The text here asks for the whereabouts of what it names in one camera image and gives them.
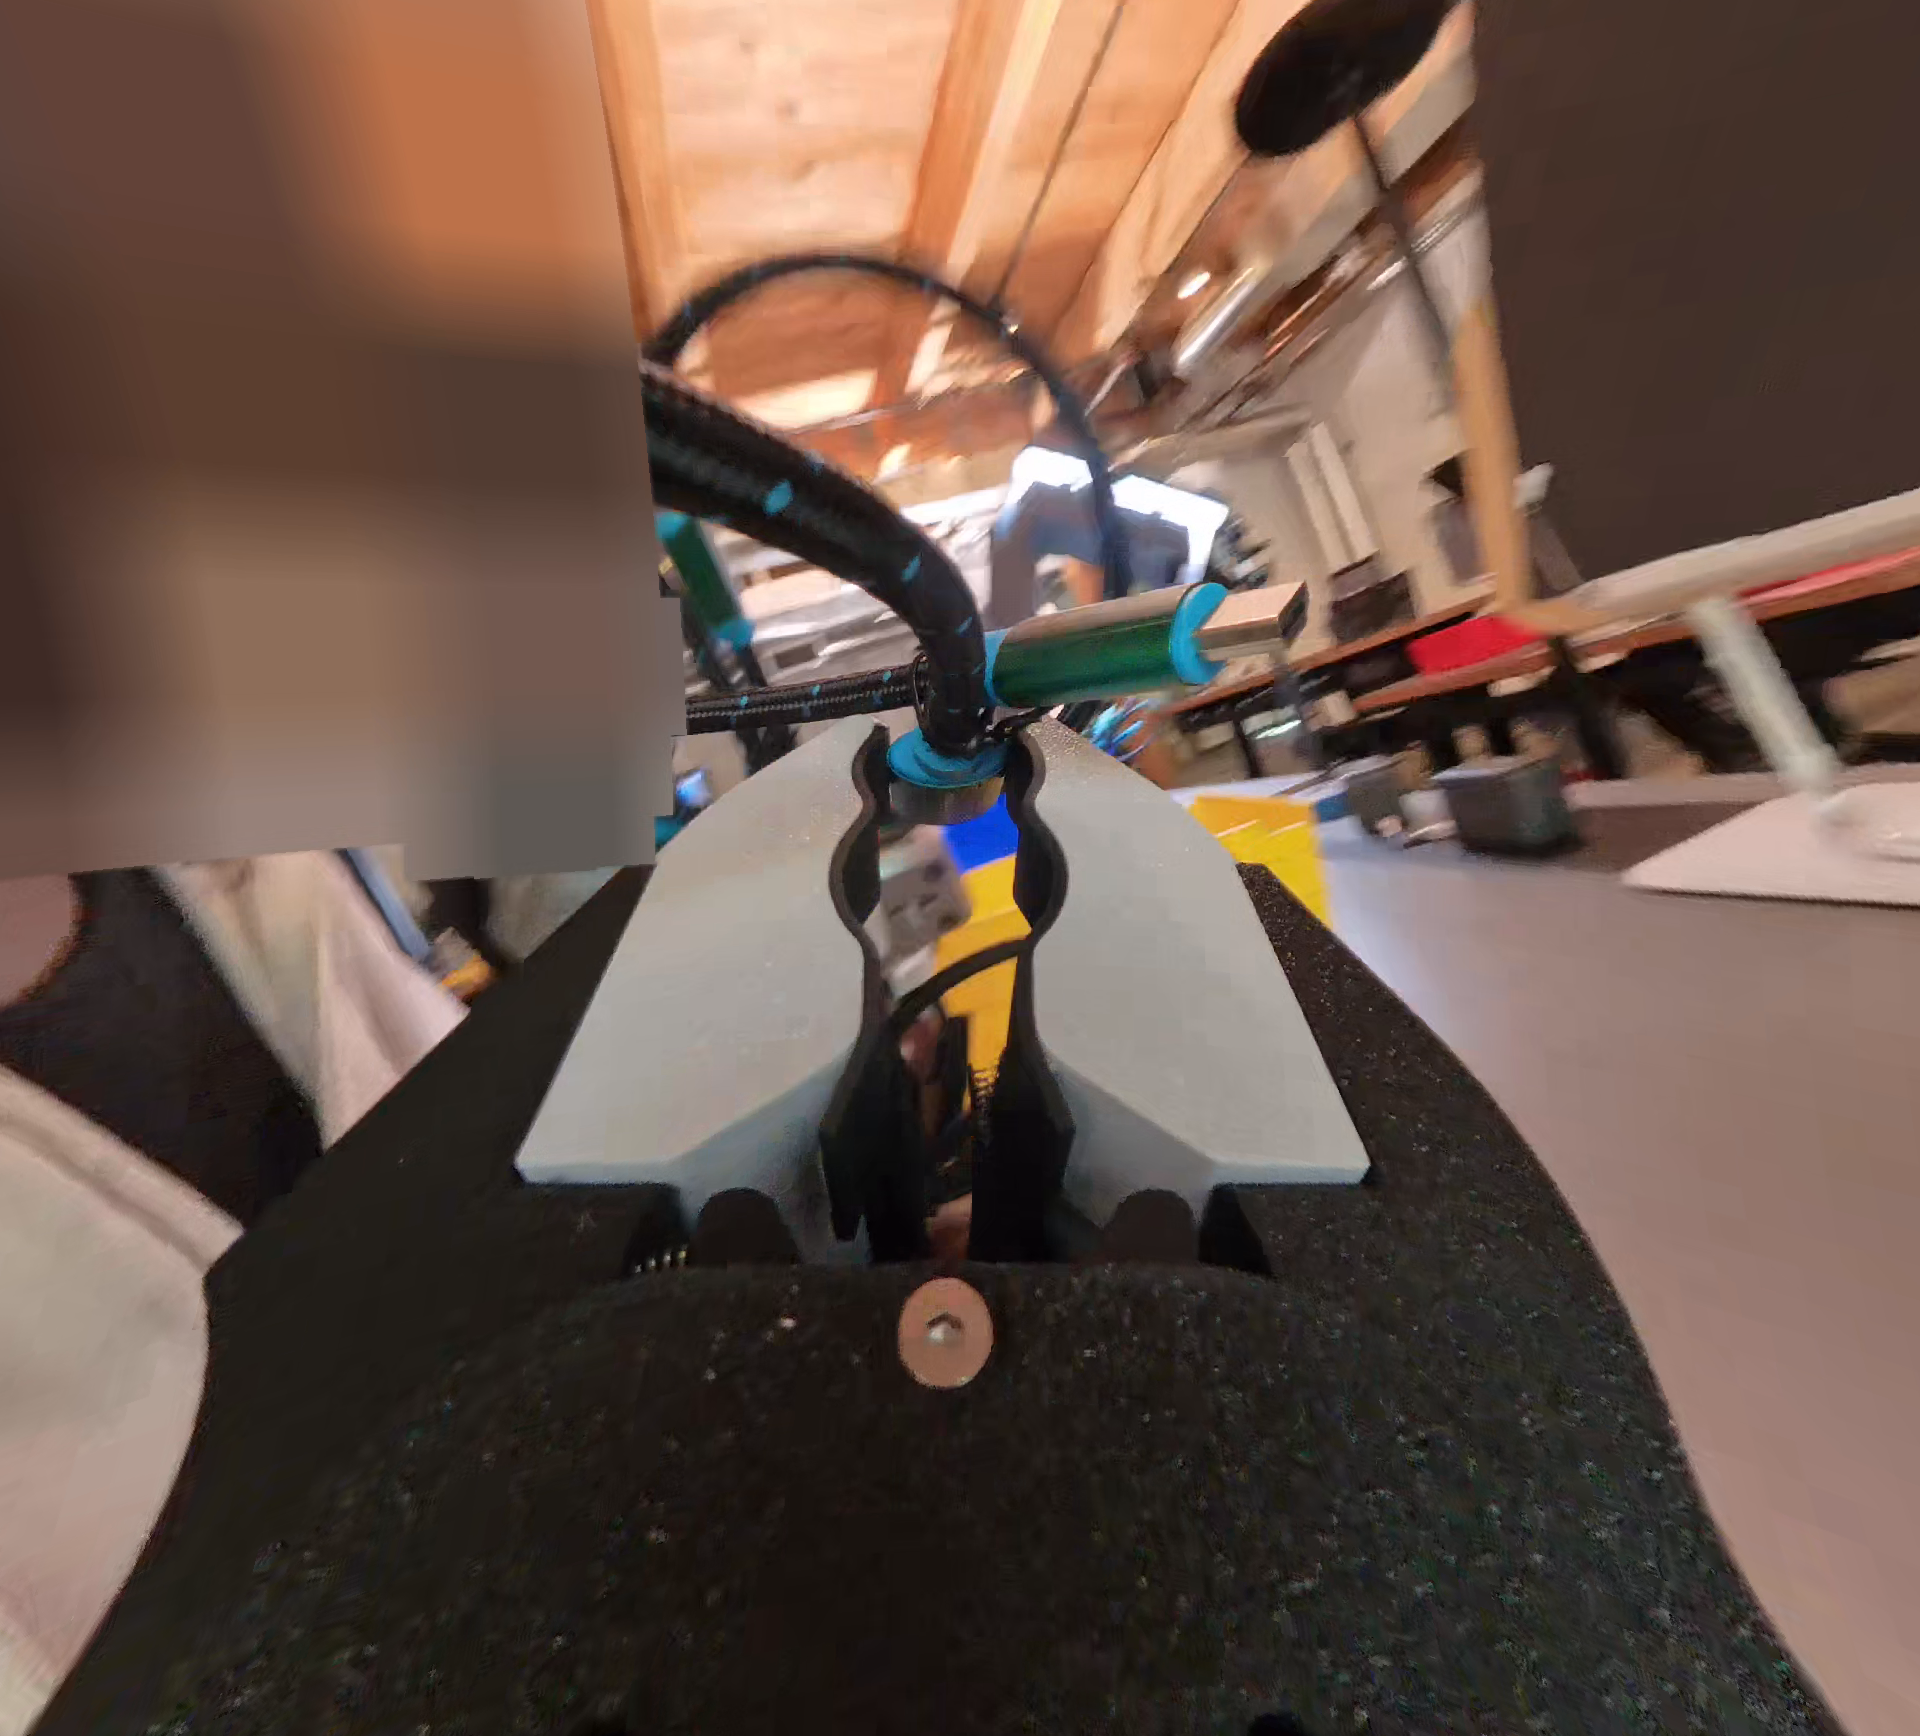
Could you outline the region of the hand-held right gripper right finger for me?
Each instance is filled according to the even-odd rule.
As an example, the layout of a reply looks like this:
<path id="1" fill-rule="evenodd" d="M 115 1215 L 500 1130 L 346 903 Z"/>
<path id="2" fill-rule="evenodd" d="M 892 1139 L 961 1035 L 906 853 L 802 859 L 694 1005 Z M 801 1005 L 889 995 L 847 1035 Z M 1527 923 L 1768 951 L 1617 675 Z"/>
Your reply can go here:
<path id="1" fill-rule="evenodd" d="M 1050 1256 L 1138 1195 L 1339 1191 L 1370 1159 L 1233 859 L 1052 717 L 1003 764 L 1021 946 L 970 1256 Z"/>

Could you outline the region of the red box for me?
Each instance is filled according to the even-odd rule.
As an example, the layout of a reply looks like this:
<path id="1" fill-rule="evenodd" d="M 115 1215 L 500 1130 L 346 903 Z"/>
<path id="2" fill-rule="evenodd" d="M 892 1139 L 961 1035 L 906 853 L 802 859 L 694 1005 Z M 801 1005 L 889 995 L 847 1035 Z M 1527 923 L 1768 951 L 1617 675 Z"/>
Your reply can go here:
<path id="1" fill-rule="evenodd" d="M 1497 612 L 1425 630 L 1403 645 L 1412 673 L 1425 682 L 1474 686 L 1520 673 L 1547 656 L 1547 638 L 1537 630 Z"/>

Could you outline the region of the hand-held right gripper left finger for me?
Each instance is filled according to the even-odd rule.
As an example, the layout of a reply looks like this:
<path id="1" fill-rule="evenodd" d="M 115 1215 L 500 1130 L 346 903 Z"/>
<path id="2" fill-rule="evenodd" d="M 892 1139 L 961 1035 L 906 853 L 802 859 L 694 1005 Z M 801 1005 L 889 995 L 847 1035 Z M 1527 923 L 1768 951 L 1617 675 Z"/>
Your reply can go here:
<path id="1" fill-rule="evenodd" d="M 889 738 L 839 721 L 658 859 L 515 1148 L 530 1183 L 775 1204 L 802 1256 L 920 1256 L 927 1148 L 870 935 Z"/>

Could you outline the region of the person's black shirt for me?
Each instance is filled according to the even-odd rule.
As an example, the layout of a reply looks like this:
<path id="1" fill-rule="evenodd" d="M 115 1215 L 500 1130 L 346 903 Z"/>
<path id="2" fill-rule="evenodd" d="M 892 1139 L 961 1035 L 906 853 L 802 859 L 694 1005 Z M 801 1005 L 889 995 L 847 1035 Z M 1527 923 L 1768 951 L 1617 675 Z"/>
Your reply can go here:
<path id="1" fill-rule="evenodd" d="M 3 1069 L 253 1225 L 322 1125 L 157 870 L 3 884 Z"/>

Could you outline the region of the yellow plastic bin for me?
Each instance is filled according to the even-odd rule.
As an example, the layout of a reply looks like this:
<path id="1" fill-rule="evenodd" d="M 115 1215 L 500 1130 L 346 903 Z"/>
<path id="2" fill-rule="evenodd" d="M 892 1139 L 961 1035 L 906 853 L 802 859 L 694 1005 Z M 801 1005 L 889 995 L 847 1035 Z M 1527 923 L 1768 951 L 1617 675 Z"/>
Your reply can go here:
<path id="1" fill-rule="evenodd" d="M 1238 862 L 1269 870 L 1323 927 L 1330 886 L 1321 859 L 1321 817 L 1310 804 L 1255 785 L 1177 789 L 1171 797 Z M 1003 804 L 944 831 L 946 854 L 970 901 L 966 920 L 936 939 L 934 964 L 973 958 L 1024 939 L 1027 920 L 1015 903 L 1016 831 Z M 946 1025 L 966 1028 L 970 1078 L 983 1091 L 998 1069 L 1011 1022 L 1015 970 L 1008 964 L 946 989 Z"/>

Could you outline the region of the black board on white stand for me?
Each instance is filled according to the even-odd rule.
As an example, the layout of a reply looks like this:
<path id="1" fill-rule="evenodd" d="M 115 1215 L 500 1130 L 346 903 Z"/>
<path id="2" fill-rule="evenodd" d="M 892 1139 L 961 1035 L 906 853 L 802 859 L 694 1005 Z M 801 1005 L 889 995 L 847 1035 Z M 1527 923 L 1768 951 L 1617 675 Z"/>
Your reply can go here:
<path id="1" fill-rule="evenodd" d="M 1682 620 L 1782 797 L 1627 884 L 1918 905 L 1744 595 L 1918 550 L 1918 0 L 1474 0 L 1480 546 L 1551 636 Z"/>

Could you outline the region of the black round disc on pole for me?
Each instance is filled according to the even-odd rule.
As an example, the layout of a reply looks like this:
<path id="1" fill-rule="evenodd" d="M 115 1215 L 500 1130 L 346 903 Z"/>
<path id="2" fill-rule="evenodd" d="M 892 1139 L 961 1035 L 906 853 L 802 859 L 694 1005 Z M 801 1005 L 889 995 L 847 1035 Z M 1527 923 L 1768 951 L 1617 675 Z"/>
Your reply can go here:
<path id="1" fill-rule="evenodd" d="M 1457 0 L 1310 0 L 1258 51 L 1233 95 L 1233 137 L 1253 159 L 1290 159 L 1346 127 L 1362 154 L 1412 291 L 1438 395 L 1455 401 L 1455 349 L 1429 285 L 1403 190 L 1387 180 L 1366 121 L 1429 54 Z"/>

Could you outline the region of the dark grey case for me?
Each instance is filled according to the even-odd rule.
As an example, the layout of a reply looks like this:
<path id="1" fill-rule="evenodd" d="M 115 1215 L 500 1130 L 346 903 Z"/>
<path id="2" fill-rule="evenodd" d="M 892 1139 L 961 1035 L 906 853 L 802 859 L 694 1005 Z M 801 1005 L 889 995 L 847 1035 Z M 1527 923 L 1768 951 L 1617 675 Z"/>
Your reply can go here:
<path id="1" fill-rule="evenodd" d="M 1547 859 L 1577 847 L 1565 775 L 1553 756 L 1507 756 L 1448 770 L 1443 792 L 1455 840 L 1497 859 Z"/>

